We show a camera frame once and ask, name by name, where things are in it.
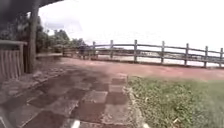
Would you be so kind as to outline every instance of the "sky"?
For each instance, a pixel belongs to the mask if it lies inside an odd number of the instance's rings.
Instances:
[[[220,50],[223,0],[65,0],[40,9],[46,29],[97,44],[161,44]]]

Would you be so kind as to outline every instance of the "green grass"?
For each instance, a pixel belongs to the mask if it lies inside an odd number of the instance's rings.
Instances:
[[[151,128],[224,128],[222,81],[132,77],[129,84]]]

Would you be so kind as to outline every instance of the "walkway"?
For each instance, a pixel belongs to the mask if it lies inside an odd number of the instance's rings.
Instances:
[[[184,68],[143,64],[89,61],[65,58],[62,64],[89,68],[109,74],[127,74],[131,76],[184,78],[196,80],[223,80],[224,69]]]
[[[3,104],[19,128],[130,128],[126,77],[75,70]]]
[[[48,76],[64,72],[63,67],[66,66],[72,70],[67,68],[67,73],[45,81]],[[53,68],[53,65],[44,67],[45,69],[41,70],[46,72],[42,74],[43,78],[38,79],[39,82],[32,76],[28,77],[28,80],[12,81],[11,84],[6,83],[2,86],[0,103],[3,103],[3,107],[9,112],[6,115],[19,128],[73,128],[71,126],[75,120],[81,121],[80,128],[131,128],[133,120],[125,86],[126,75],[224,79],[224,70],[218,69],[149,66],[68,58],[62,59],[59,63],[61,68],[58,70],[53,69],[49,72],[47,70],[49,67]]]

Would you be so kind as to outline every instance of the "tiled pavement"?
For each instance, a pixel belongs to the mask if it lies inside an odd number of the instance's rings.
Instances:
[[[3,103],[19,128],[131,128],[124,76],[75,71]]]

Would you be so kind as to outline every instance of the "paved path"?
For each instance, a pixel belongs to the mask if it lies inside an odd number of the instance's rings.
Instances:
[[[130,128],[126,77],[76,70],[3,104],[19,128]]]
[[[223,80],[224,69],[183,68],[169,66],[155,66],[128,63],[113,63],[103,61],[89,61],[78,59],[62,59],[62,64],[90,68],[96,71],[116,74],[122,73],[134,76],[153,76],[165,78],[185,78],[197,80]]]

